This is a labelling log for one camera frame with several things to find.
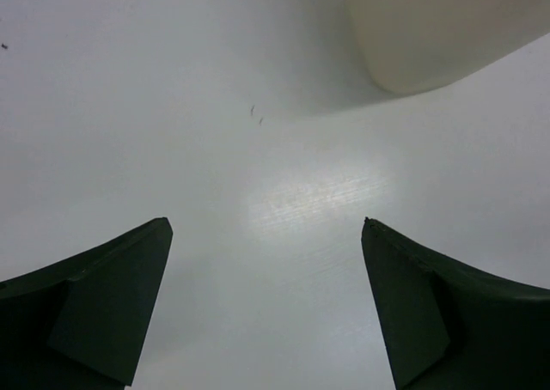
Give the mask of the cream plastic bin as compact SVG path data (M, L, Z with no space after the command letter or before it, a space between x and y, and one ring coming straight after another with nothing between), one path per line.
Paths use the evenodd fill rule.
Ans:
M549 0L347 0L377 86L418 94L449 85L549 32Z

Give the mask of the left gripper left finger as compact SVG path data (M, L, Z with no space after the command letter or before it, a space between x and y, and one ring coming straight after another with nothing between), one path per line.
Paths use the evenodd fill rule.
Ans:
M130 387L172 239L169 220L158 217L3 281L1 387Z

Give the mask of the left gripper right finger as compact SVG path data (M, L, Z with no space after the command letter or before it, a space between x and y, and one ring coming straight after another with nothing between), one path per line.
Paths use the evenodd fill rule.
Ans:
M549 291L481 271L368 218L361 237L398 389L547 389Z

